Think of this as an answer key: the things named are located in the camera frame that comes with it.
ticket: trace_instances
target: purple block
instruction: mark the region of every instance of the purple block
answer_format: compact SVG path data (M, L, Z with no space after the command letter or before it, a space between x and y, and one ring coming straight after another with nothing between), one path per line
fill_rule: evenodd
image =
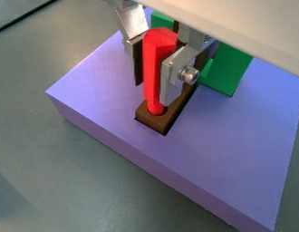
M233 98L202 86L167 136L135 120L122 35L47 90L59 112L242 231L273 231L299 122L299 79L254 59Z

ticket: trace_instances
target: table surface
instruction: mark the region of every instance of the table surface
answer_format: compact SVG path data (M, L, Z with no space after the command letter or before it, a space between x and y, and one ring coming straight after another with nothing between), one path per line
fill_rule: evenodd
M59 1L0 33L0 232L237 231L59 115L47 88L118 30ZM278 231L299 229L299 135Z

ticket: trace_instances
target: green block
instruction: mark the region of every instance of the green block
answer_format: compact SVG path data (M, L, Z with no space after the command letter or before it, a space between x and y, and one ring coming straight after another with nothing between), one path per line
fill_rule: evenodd
M202 76L202 84L233 96L253 59L250 54L221 43L211 70L207 76Z
M151 28L167 27L174 30L175 20L159 12L154 12L151 15Z

